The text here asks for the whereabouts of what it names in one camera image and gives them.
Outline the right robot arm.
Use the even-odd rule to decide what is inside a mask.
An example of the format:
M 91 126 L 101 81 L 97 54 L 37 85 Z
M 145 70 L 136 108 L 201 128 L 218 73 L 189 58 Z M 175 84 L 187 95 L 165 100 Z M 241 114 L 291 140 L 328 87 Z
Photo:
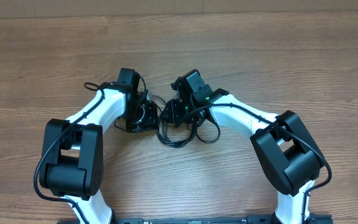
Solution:
M 178 77 L 171 88 L 178 97 L 167 103 L 164 122 L 199 126 L 209 120 L 217 128 L 231 128 L 250 139 L 266 178 L 277 190 L 278 202 L 273 213 L 247 215 L 243 223 L 333 222 L 331 215 L 308 209 L 310 193 L 327 184 L 315 181 L 329 165 L 296 113 L 263 112 L 226 90 L 212 90 L 196 69 Z

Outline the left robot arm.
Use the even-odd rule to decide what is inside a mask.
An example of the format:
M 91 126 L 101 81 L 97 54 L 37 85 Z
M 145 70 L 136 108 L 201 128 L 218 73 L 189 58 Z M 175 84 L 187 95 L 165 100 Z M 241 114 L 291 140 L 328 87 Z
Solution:
M 149 91 L 139 91 L 144 78 L 122 68 L 117 81 L 86 82 L 94 98 L 67 119 L 51 119 L 46 127 L 42 157 L 34 172 L 34 190 L 42 199 L 69 204 L 77 223 L 117 223 L 100 186 L 104 172 L 103 135 L 123 119 L 127 133 L 158 128 L 157 107 Z

